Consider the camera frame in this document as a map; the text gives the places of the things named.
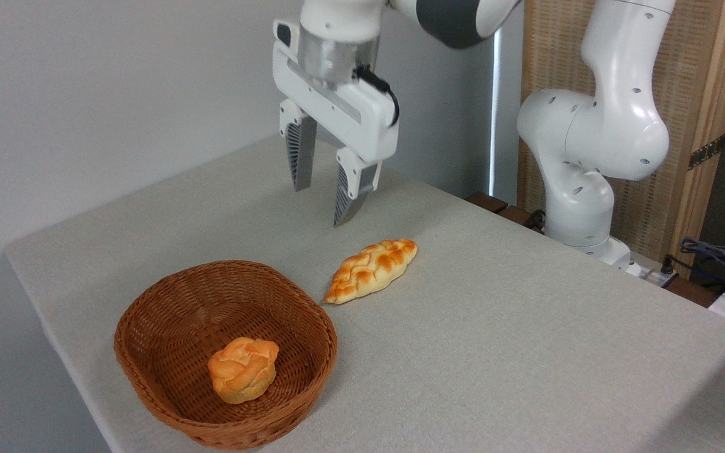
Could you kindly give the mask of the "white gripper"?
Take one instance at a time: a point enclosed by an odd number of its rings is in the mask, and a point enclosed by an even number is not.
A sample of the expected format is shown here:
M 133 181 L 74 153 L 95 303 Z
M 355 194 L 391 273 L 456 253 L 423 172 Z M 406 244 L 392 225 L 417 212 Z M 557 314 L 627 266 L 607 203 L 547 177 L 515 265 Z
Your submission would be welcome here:
M 336 154 L 334 227 L 338 227 L 348 223 L 368 194 L 377 190 L 381 160 L 391 157 L 397 146 L 398 101 L 385 83 L 366 80 L 379 38 L 340 42 L 287 20 L 274 20 L 273 33 L 274 83 L 288 98 L 280 103 L 280 135 L 294 190 L 311 186 L 317 123 L 346 146 Z

